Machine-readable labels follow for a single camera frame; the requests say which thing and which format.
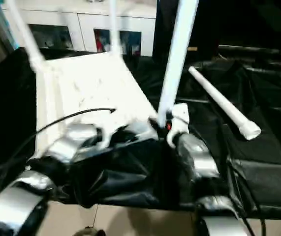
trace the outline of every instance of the floor tile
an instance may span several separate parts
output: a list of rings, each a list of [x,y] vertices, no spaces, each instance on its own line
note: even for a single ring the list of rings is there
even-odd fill
[[[192,236],[188,212],[99,205],[94,227],[108,236]]]
[[[249,223],[255,235],[261,235],[260,220],[249,219]],[[281,220],[266,220],[267,236],[281,236]]]
[[[78,205],[50,202],[49,206],[38,236],[72,236],[86,226],[93,226],[97,205],[85,209]]]

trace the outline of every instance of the black leather surface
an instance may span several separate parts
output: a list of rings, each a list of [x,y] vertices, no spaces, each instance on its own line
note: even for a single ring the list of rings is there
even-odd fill
[[[84,54],[53,50],[42,52],[50,59]],[[143,92],[157,108],[165,65],[146,57],[125,61]],[[188,104],[190,131],[205,141],[224,178],[228,177],[226,162],[230,159],[248,181],[264,216],[281,219],[281,71],[246,68],[228,61],[200,65],[205,77],[255,121],[263,132],[256,139],[245,141],[229,118],[188,74],[186,65],[177,102]],[[35,76],[25,51],[19,49],[0,64],[0,163],[5,162],[19,143],[35,131],[35,112]],[[115,159],[115,156],[105,158],[109,160],[102,163],[106,164],[107,174],[103,176],[106,178],[100,178],[102,181],[94,185],[96,188],[87,183],[86,189],[81,188],[84,193],[76,191],[76,194],[79,193],[77,200],[87,206],[98,202],[193,210],[194,202],[187,198],[191,193],[182,195],[187,183],[181,178],[181,166],[177,160],[171,157],[169,150],[161,153],[161,146],[152,145],[154,151],[149,150],[136,148],[136,154],[126,153],[128,162]],[[33,151],[34,142],[21,155],[31,156]],[[22,167],[23,164],[12,168],[11,177],[18,174]],[[97,167],[97,162],[87,165],[84,174],[78,175],[84,179],[73,178],[74,186],[78,186],[77,181],[87,180],[89,172]],[[237,178],[233,183],[235,195],[247,214],[255,216],[248,190]]]

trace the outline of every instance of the wire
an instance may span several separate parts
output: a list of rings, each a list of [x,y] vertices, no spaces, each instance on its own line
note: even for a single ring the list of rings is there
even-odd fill
[[[243,223],[245,224],[246,228],[248,229],[250,236],[255,236],[255,233],[254,233],[251,225],[249,224],[248,220],[245,217],[242,218],[242,220],[243,220]]]
[[[228,166],[231,168],[231,170],[232,170],[234,173],[236,173],[236,174],[240,177],[240,180],[243,182],[243,184],[245,185],[245,187],[248,189],[248,191],[249,191],[249,193],[250,193],[250,196],[251,196],[251,198],[252,198],[252,200],[253,200],[253,202],[254,202],[256,208],[257,208],[258,215],[259,215],[259,219],[260,219],[260,223],[261,223],[261,227],[262,227],[262,231],[261,231],[262,233],[261,233],[261,235],[262,235],[262,236],[266,236],[266,222],[265,222],[265,219],[262,217],[262,210],[261,210],[261,208],[260,208],[260,205],[259,205],[259,203],[258,203],[258,201],[257,201],[257,199],[256,199],[256,197],[255,197],[255,195],[253,194],[253,191],[251,190],[251,188],[250,188],[250,186],[249,186],[247,180],[241,175],[241,173],[240,173],[237,169],[235,169],[235,168],[233,167],[233,165],[232,165],[230,162],[228,162]],[[244,219],[243,219],[243,221],[244,221],[244,223],[245,223],[245,226],[249,229],[250,234],[251,234],[251,235],[255,235],[254,232],[253,232],[253,230],[252,230],[252,228],[250,227],[248,221],[247,221],[247,220],[244,220]]]
[[[76,112],[76,113],[73,113],[73,114],[70,114],[68,116],[65,116],[65,117],[62,117],[48,125],[46,125],[45,127],[39,129],[38,131],[36,131],[34,134],[30,135],[28,138],[26,138],[22,144],[14,151],[14,153],[11,155],[11,157],[9,158],[9,160],[4,163],[4,164],[1,164],[0,165],[0,171],[4,169],[1,177],[0,177],[0,187],[2,186],[2,182],[4,181],[5,177],[7,176],[7,172],[8,172],[8,169],[9,167],[11,166],[14,166],[16,164],[18,164],[19,162],[29,158],[29,156],[23,156],[21,158],[17,158],[15,159],[15,157],[23,150],[23,148],[34,138],[36,137],[39,133],[43,132],[44,130],[46,130],[47,128],[51,127],[52,125],[54,124],[57,124],[63,120],[66,120],[66,119],[69,119],[69,118],[72,118],[72,117],[75,117],[75,116],[78,116],[78,115],[81,115],[81,114],[84,114],[84,113],[88,113],[88,112],[95,112],[95,111],[110,111],[111,113],[114,112],[116,109],[113,109],[113,108],[94,108],[94,109],[88,109],[88,110],[83,110],[83,111],[80,111],[80,112]]]

